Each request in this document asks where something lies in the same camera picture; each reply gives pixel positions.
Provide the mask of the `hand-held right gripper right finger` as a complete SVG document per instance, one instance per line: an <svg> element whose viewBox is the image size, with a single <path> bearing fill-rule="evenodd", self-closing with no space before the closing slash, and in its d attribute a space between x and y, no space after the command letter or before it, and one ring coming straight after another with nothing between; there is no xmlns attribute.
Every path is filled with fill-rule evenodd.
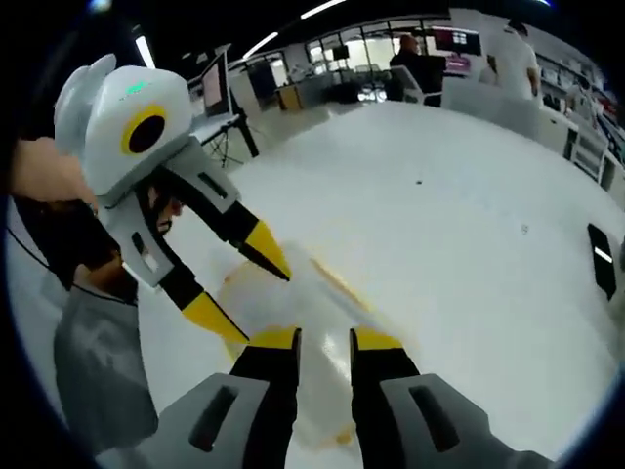
<svg viewBox="0 0 625 469"><path fill-rule="evenodd" d="M495 437L484 410L423 374L394 337L350 331L352 415L366 468L550 468Z"/></svg>

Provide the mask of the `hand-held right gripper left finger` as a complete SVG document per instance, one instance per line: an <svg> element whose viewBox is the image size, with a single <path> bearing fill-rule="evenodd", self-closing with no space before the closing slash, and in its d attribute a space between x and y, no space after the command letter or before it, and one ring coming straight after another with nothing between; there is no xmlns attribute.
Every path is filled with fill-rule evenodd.
<svg viewBox="0 0 625 469"><path fill-rule="evenodd" d="M149 437L98 456L102 468L282 468L297 416L301 330L256 334L229 373L166 407Z"/></svg>

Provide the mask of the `person's left hand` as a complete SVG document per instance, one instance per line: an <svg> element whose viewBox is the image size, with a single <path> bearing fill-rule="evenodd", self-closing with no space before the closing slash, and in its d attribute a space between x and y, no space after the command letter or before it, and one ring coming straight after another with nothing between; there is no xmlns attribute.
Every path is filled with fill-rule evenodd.
<svg viewBox="0 0 625 469"><path fill-rule="evenodd" d="M51 138L17 140L8 187L11 195L46 203L80 200L98 212L79 159L61 153Z"/></svg>

